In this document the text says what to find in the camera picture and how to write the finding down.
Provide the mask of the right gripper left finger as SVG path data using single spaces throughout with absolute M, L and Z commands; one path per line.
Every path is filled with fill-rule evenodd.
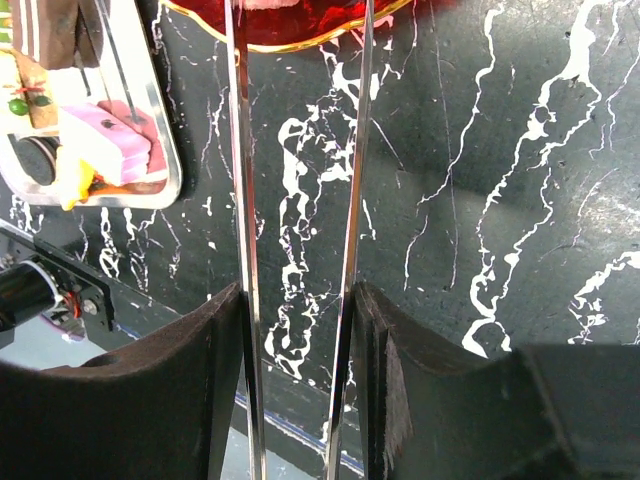
M 5 479 L 217 479 L 243 356 L 231 284 L 78 367 L 1 367 Z

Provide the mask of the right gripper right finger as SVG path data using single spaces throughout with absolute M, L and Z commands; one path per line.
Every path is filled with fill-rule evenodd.
M 635 479 L 639 350 L 526 345 L 487 360 L 381 290 L 354 292 L 369 479 Z

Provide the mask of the pink cake slice front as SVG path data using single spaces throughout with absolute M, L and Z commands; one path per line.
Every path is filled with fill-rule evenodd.
M 167 170 L 151 121 L 144 127 L 132 127 L 100 105 L 77 103 L 58 108 L 58 129 L 61 146 L 73 150 L 95 170 L 95 155 L 118 156 L 113 169 L 103 173 L 115 186 L 142 181 L 148 175 L 157 177 Z

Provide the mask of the stainless steel tray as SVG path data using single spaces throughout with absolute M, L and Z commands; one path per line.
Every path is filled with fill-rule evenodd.
M 1 177 L 35 205 L 161 209 L 183 172 L 137 5 L 1 5 Z

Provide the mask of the red three-tier dessert stand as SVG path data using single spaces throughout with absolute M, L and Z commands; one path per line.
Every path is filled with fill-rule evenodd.
M 226 40 L 222 1 L 166 1 L 169 9 L 195 21 L 214 38 Z M 248 49 L 289 53 L 315 47 L 365 23 L 363 1 L 246 1 Z

